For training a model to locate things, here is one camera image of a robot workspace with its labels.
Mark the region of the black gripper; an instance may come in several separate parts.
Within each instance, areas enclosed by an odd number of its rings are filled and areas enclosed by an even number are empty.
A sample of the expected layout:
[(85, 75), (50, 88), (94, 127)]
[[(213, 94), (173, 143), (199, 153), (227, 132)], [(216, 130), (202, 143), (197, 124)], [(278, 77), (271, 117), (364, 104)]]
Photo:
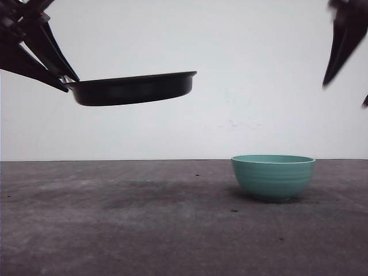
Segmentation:
[[(79, 77), (64, 57), (45, 10), (52, 1), (1, 1), (1, 69), (35, 79), (63, 92), (67, 86), (60, 78), (73, 81)], [(39, 63), (19, 44), (27, 47), (42, 62)]]

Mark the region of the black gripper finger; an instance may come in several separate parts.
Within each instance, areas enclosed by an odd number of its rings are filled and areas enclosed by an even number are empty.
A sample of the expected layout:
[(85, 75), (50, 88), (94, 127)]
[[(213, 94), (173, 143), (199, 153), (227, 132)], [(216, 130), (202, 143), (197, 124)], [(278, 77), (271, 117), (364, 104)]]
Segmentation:
[(367, 35), (367, 1), (328, 1), (328, 7), (334, 12), (333, 38), (324, 87), (337, 76)]
[(368, 108), (368, 95), (366, 96), (366, 98), (364, 99), (364, 101), (362, 102), (361, 105), (362, 108)]

